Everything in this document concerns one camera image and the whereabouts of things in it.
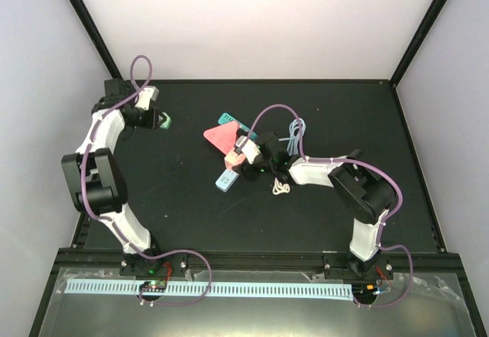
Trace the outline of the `green USB charger plug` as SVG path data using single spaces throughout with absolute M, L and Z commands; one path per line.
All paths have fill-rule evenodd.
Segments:
M 171 125 L 171 118 L 166 112 L 158 114 L 158 126 L 160 129 L 167 130 Z

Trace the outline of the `light blue power strip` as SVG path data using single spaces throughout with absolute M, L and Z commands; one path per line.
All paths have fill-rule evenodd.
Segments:
M 239 178 L 239 174 L 233 170 L 225 169 L 215 182 L 215 186 L 226 193 Z

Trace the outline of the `pink square socket adapter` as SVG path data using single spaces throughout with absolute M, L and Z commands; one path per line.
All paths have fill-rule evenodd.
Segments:
M 236 151 L 230 151 L 224 158 L 225 168 L 233 170 L 234 167 L 241 165 L 245 160 L 246 156 L 243 153 L 238 154 Z

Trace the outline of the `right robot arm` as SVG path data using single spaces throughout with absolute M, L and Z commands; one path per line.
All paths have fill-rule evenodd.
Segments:
M 301 156 L 288 151 L 271 132 L 257 136 L 255 141 L 241 132 L 235 151 L 243 154 L 244 160 L 233 165 L 233 171 L 249 180 L 271 173 L 275 195 L 288 193 L 293 186 L 333 188 L 353 217 L 349 273 L 359 279 L 375 269 L 386 220 L 402 206 L 403 195 L 392 178 L 359 160 L 360 150 L 333 158 Z

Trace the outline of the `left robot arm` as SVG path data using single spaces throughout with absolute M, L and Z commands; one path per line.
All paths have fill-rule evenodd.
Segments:
M 127 128 L 155 129 L 169 117 L 151 107 L 159 91 L 153 86 L 128 97 L 133 89 L 122 79 L 104 83 L 105 95 L 92 108 L 92 123 L 82 144 L 63 156 L 61 166 L 75 208 L 103 224 L 123 250 L 121 269 L 141 277 L 164 270 L 156 238 L 137 219 L 128 204 L 128 187 L 115 157 L 115 146 Z

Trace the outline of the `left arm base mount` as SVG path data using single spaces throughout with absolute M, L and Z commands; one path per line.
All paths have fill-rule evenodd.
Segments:
M 170 276 L 182 276 L 186 270 L 188 255 L 177 253 L 157 260 L 146 259 L 139 254 L 124 254 L 119 275 L 137 279 L 162 279 Z

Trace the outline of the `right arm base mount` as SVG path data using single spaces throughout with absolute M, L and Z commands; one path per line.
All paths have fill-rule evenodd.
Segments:
M 361 261 L 351 252 L 325 253 L 322 261 L 325 275 L 332 279 L 376 281 L 384 275 L 393 280 L 393 271 L 387 269 L 388 257 L 380 252 L 368 261 Z

